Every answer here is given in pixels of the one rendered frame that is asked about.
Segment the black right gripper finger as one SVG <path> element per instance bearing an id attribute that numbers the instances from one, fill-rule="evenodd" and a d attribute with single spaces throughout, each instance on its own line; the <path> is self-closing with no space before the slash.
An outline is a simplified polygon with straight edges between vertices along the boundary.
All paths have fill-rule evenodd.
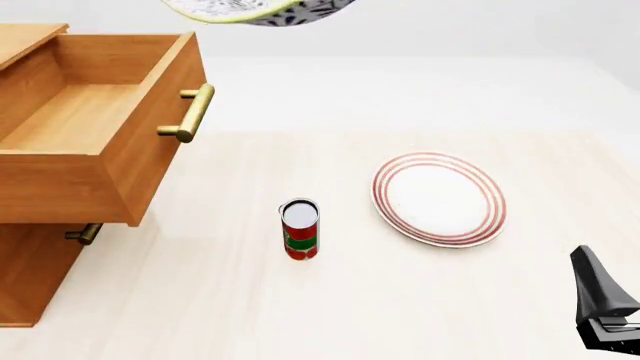
<path id="1" fill-rule="evenodd" d="M 577 291 L 577 325 L 602 317 L 628 317 L 640 311 L 640 302 L 614 281 L 587 245 L 579 245 L 570 259 Z"/>

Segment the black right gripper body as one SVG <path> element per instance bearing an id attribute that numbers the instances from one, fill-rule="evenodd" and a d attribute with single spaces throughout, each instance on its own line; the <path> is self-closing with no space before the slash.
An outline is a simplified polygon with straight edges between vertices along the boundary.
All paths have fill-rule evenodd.
<path id="1" fill-rule="evenodd" d="M 640 355 L 640 323 L 626 316 L 576 316 L 576 329 L 587 350 Z"/>

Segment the black and white patterned bowl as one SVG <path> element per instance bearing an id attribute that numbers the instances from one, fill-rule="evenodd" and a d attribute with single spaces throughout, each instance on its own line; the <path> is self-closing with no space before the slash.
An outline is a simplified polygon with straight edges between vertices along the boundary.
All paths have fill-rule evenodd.
<path id="1" fill-rule="evenodd" d="M 322 20 L 357 0 L 160 0 L 172 11 L 209 24 L 300 26 Z"/>

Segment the open wooden drawer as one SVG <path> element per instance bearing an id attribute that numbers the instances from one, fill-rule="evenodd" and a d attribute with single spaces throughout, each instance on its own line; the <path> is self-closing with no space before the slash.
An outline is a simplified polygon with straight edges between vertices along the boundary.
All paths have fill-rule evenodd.
<path id="1" fill-rule="evenodd" d="M 22 200 L 32 223 L 139 224 L 184 143 L 156 128 L 179 125 L 208 83 L 194 33 L 57 35 L 48 44 L 65 84 L 0 141 L 0 155 L 30 156 L 44 205 Z"/>

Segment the wooden cabinet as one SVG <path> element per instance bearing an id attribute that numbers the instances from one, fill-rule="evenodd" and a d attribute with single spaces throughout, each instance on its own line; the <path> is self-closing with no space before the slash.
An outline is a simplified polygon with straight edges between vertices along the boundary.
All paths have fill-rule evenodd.
<path id="1" fill-rule="evenodd" d="M 0 141 L 15 131 L 63 88 L 48 44 L 67 32 L 65 23 L 0 24 Z M 35 173 L 30 156 L 0 155 L 0 328 L 34 326 L 85 246 L 65 239 L 86 224 L 36 224 L 15 218 L 22 200 L 32 196 L 41 209 L 42 191 L 27 176 Z"/>

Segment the white plate with red rings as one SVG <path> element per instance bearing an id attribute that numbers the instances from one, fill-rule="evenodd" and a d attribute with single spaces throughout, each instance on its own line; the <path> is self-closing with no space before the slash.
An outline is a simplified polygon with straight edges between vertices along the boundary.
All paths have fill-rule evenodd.
<path id="1" fill-rule="evenodd" d="M 498 182 L 442 152 L 409 152 L 385 161 L 373 175 L 370 193 L 384 221 L 428 245 L 483 245 L 506 224 L 507 202 Z"/>

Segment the red and green tin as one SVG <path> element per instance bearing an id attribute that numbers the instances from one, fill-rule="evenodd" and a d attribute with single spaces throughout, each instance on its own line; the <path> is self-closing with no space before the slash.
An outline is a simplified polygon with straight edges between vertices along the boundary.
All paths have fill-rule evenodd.
<path id="1" fill-rule="evenodd" d="M 296 198 L 278 209 L 283 246 L 293 260 L 311 260 L 319 251 L 319 207 L 312 200 Z"/>

